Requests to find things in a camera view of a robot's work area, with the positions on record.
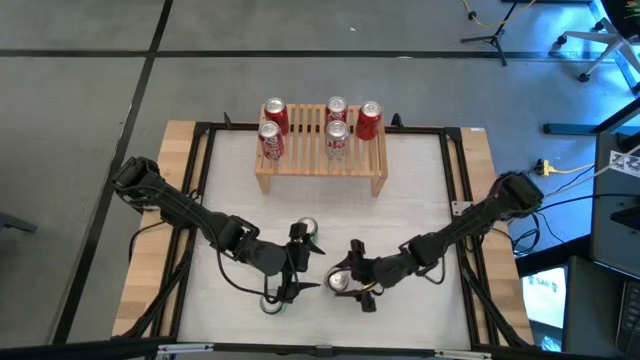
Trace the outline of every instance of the black floor stripe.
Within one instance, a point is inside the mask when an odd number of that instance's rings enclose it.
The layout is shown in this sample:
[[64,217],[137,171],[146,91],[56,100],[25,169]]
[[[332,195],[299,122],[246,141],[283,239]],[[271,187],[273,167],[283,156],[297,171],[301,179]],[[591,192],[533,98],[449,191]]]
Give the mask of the black floor stripe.
[[[379,50],[161,50],[162,58],[413,58],[413,59],[497,59],[497,52],[487,51],[379,51]],[[508,59],[522,60],[593,60],[599,52],[582,51],[507,51]]]
[[[154,38],[154,46],[159,40]],[[507,59],[521,60],[594,60],[601,53],[583,51],[507,51]],[[64,58],[414,58],[414,59],[496,59],[498,54],[487,45],[487,51],[403,51],[403,50],[43,50],[0,49],[2,57]]]
[[169,21],[169,14],[171,14],[172,7],[173,0],[164,1],[162,12],[160,13],[160,18],[158,19],[158,26],[156,26],[156,31],[153,33],[153,39],[151,40],[151,45],[149,46],[149,52],[154,53],[160,48],[160,42],[162,42],[164,30],[167,28],[167,22]]
[[0,49],[0,57],[131,58],[147,54],[146,50]]
[[98,243],[100,242],[102,228],[104,227],[104,223],[107,218],[107,212],[109,211],[109,206],[111,205],[111,199],[113,198],[113,185],[111,184],[111,179],[118,171],[118,169],[120,169],[120,166],[122,165],[124,157],[127,153],[127,148],[129,147],[129,142],[131,141],[133,129],[138,118],[138,113],[140,112],[140,106],[142,104],[147,85],[149,84],[151,71],[153,70],[155,57],[152,55],[152,53],[157,51],[158,47],[160,46],[162,35],[164,34],[172,5],[173,0],[165,0],[160,18],[158,19],[156,31],[154,32],[151,45],[149,46],[149,51],[146,53],[146,59],[144,65],[142,66],[142,71],[140,73],[140,77],[138,78],[136,89],[133,93],[133,98],[131,100],[127,118],[122,128],[122,133],[120,134],[120,138],[116,143],[116,148],[111,159],[111,164],[109,166],[109,171],[102,183],[100,195],[98,196],[98,200],[91,215],[91,220],[89,221],[87,230],[85,231],[82,240],[82,254],[80,255],[80,259],[77,263],[77,267],[73,275],[73,280],[68,287],[64,306],[62,308],[62,311],[60,312],[60,316],[58,317],[58,323],[52,339],[52,342],[54,344],[66,343],[67,339],[69,338],[69,333],[71,332],[71,327],[73,326],[73,319],[76,315],[78,305],[80,304],[82,292],[87,282],[87,278],[89,277],[91,263],[93,262],[93,258],[96,254]]

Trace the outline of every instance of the coca-cola can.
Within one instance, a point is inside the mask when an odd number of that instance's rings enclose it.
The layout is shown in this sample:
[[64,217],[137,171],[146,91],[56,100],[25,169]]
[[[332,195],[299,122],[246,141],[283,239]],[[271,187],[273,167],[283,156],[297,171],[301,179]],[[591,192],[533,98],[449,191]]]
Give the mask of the coca-cola can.
[[280,98],[272,98],[264,104],[264,116],[271,121],[275,121],[280,126],[282,135],[289,133],[289,114],[287,104]]
[[262,144],[262,153],[267,159],[278,160],[284,154],[284,138],[275,121],[260,125],[258,138]]
[[340,159],[347,153],[349,128],[341,120],[333,120],[327,125],[326,153],[329,159]]
[[340,120],[346,124],[347,111],[348,111],[348,105],[347,105],[347,101],[344,98],[341,98],[340,96],[334,96],[330,98],[329,101],[327,102],[327,106],[324,111],[325,127],[334,120]]
[[356,136],[362,140],[371,140],[378,135],[378,124],[382,119],[382,107],[374,101],[367,101],[360,107]]

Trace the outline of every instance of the black cable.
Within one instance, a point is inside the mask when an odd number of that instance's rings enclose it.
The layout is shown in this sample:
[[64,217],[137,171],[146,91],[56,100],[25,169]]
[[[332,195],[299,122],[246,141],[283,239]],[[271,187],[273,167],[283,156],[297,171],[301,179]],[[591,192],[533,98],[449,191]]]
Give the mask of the black cable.
[[151,224],[148,226],[145,226],[143,228],[138,229],[138,231],[134,232],[133,235],[131,236],[131,240],[129,240],[129,263],[131,263],[131,258],[133,258],[133,248],[135,246],[136,243],[136,238],[138,237],[138,235],[140,235],[140,233],[147,231],[151,228],[154,228],[156,226],[162,225],[164,224],[166,221],[162,220],[160,222],[157,222],[155,224]]
[[556,191],[552,192],[551,194],[556,193],[556,192],[559,192],[560,190],[562,190],[562,189],[566,188],[567,186],[569,186],[569,185],[573,184],[576,180],[578,180],[578,179],[580,178],[580,176],[582,176],[582,175],[584,175],[584,174],[588,173],[588,172],[589,172],[589,171],[591,171],[591,169],[593,169],[594,167],[596,167],[596,166],[595,166],[595,164],[594,164],[594,165],[591,165],[591,167],[590,167],[590,168],[588,168],[587,170],[585,170],[585,171],[581,172],[580,174],[578,174],[578,176],[576,176],[575,178],[573,178],[573,180],[571,180],[571,181],[569,181],[568,183],[566,183],[566,184],[564,184],[564,185],[560,186],[560,187],[558,188],[558,190],[556,190]]
[[[263,288],[264,294],[269,293],[269,277],[267,275],[264,276],[264,282],[263,282],[262,288]],[[269,299],[268,297],[264,296],[264,301],[266,301],[267,304],[271,304],[271,305],[275,305],[280,302],[280,300],[278,299],[277,292],[276,292],[276,296],[274,296],[273,299]]]
[[484,235],[480,235],[478,237],[478,245],[474,246],[473,248],[469,247],[468,241],[464,242],[464,248],[467,249],[468,252],[470,253],[475,253],[476,251],[478,251],[478,249],[480,249],[482,247],[482,243],[484,242]]
[[[297,293],[299,294],[300,293],[300,279],[298,278],[298,272],[296,271],[296,269],[295,269],[295,267],[293,265],[293,260],[291,260],[291,253],[289,253],[289,249],[287,249],[286,246],[284,247],[284,252],[285,252],[285,254],[287,254],[287,261],[289,262],[289,266],[291,267],[291,271],[293,271],[293,278],[294,278],[294,281],[295,281],[295,284],[296,284],[296,290],[297,290]],[[264,276],[264,292],[265,292],[265,294],[267,294],[269,292],[269,279],[268,279],[267,275]],[[274,297],[273,300],[271,300],[269,298],[266,298],[266,297],[264,298],[264,300],[267,303],[271,304],[271,305],[275,305],[275,304],[280,302],[280,299],[278,299],[277,296]]]
[[[164,193],[162,192],[160,189],[157,189],[153,186],[146,186],[146,185],[135,185],[135,186],[130,186],[128,188],[123,189],[124,191],[130,191],[130,190],[136,190],[136,189],[147,189],[147,190],[153,190],[155,192],[157,192],[156,198],[159,198],[161,195],[165,195],[168,198],[172,199],[175,202],[180,202],[179,199],[175,198],[174,196],[168,194],[168,193]],[[120,198],[122,198],[123,201],[125,201],[126,203],[129,203],[127,200],[124,199],[123,196],[120,196]],[[254,294],[254,295],[258,295],[258,296],[264,296],[265,299],[270,299],[271,296],[268,293],[263,293],[260,291],[256,291],[256,290],[251,290],[251,289],[247,289],[247,288],[243,288],[241,286],[239,286],[238,284],[236,284],[235,282],[233,282],[229,276],[227,275],[227,273],[224,271],[224,267],[222,265],[222,256],[221,256],[221,251],[220,248],[218,246],[218,238],[216,236],[216,234],[213,232],[213,229],[211,229],[211,226],[209,226],[209,224],[204,221],[195,211],[193,211],[191,208],[184,208],[184,209],[175,209],[176,211],[184,211],[186,210],[187,212],[191,213],[191,215],[193,215],[196,220],[198,220],[201,225],[203,226],[204,230],[206,230],[212,238],[212,242],[214,243],[214,248],[216,250],[216,258],[218,260],[218,269],[220,270],[220,274],[222,275],[222,277],[224,278],[224,280],[231,285],[233,288],[235,288],[238,291],[242,291],[248,294]]]
[[566,204],[566,203],[570,203],[573,201],[578,201],[578,200],[585,200],[585,199],[591,199],[591,198],[599,198],[599,197],[609,197],[609,196],[619,196],[619,197],[634,197],[634,198],[640,198],[640,194],[619,194],[619,193],[611,193],[611,194],[598,194],[598,195],[587,195],[587,196],[581,196],[581,197],[577,197],[577,198],[573,198],[573,199],[569,199],[569,200],[564,200],[564,201],[559,201],[557,203],[553,203],[547,206],[543,206],[540,209],[536,210],[536,212],[540,212],[543,210],[547,210],[548,208],[552,208],[554,206],[558,206],[558,205],[562,205],[562,204]]
[[569,245],[564,240],[560,239],[556,234],[553,233],[553,231],[551,230],[551,226],[549,226],[549,222],[547,221],[547,217],[543,213],[539,213],[538,215],[542,216],[542,220],[544,220],[545,225],[547,225],[547,229],[549,230],[549,234],[551,234],[551,236],[556,238],[556,240],[560,241],[562,244]]
[[[531,218],[533,219],[533,222],[536,224],[536,227],[530,230],[525,231],[522,235],[520,235],[517,239],[514,240],[514,242],[512,243],[513,245],[513,251],[515,253],[516,256],[522,256],[522,255],[528,255],[530,254],[533,249],[538,245],[538,242],[540,241],[540,221],[538,221],[538,217],[535,214],[531,214]],[[524,249],[524,250],[517,250],[516,246],[520,243],[521,240],[524,240],[532,235],[535,235],[535,237],[533,238],[533,243],[531,243],[531,246],[529,246],[528,248]]]
[[442,276],[440,277],[440,280],[433,280],[429,275],[424,274],[422,275],[422,277],[424,277],[425,279],[429,280],[429,282],[431,282],[434,285],[440,285],[444,282],[444,277],[446,274],[446,267],[445,267],[445,257],[447,256],[447,247],[445,247],[444,249],[444,254],[442,255]]

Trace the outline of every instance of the tripod stand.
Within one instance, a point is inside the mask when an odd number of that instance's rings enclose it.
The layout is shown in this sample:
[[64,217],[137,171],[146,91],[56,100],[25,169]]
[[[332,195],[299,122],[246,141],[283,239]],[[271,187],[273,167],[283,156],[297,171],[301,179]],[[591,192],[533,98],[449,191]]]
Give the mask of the tripod stand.
[[[516,8],[517,4],[518,3],[516,1],[513,2],[513,5],[511,5],[509,12],[504,17],[504,20],[502,20],[502,24],[493,35],[461,39],[460,42],[465,43],[465,42],[472,42],[472,41],[484,41],[488,43],[489,45],[495,47],[498,50],[498,55],[500,55],[500,60],[502,60],[502,66],[507,66],[507,59],[504,57],[504,52],[502,51],[502,47],[500,46],[500,35],[504,33],[504,30],[502,30],[502,28],[506,24],[506,21],[509,20],[511,13],[513,13],[513,10]],[[477,15],[475,11],[471,11],[467,16],[469,20],[473,20]]]

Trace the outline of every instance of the wooden table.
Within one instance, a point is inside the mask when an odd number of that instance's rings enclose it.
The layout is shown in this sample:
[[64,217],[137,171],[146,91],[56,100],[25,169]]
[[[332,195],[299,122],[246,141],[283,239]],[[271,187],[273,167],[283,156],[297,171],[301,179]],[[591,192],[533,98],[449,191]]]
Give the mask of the wooden table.
[[[161,175],[170,185],[176,188],[182,187],[195,126],[196,122],[193,121],[170,121],[167,124],[158,155],[158,165]],[[487,134],[481,128],[461,128],[460,130],[473,199],[479,201],[486,196],[496,178]],[[197,187],[205,143],[205,141],[200,142],[197,152],[196,166],[191,182],[192,189]],[[448,145],[457,198],[462,199],[462,182],[453,141],[449,141]],[[144,214],[140,226],[144,227],[156,223],[159,218],[159,212],[147,212]],[[507,231],[505,224],[496,224],[495,227]],[[113,327],[114,335],[127,331],[157,294],[167,258],[170,236],[171,227],[168,225],[158,226],[138,236]],[[179,249],[184,247],[185,241],[186,234],[181,237]],[[522,298],[520,279],[509,239],[492,231],[485,236],[482,247],[489,287],[494,302],[518,334],[527,342],[533,343],[529,320]],[[178,251],[176,262],[181,255],[181,251]],[[473,265],[473,257],[469,256],[469,258]],[[483,307],[477,299],[474,300],[480,342],[488,343]],[[174,305],[175,291],[165,308],[160,330],[161,335],[169,334]]]

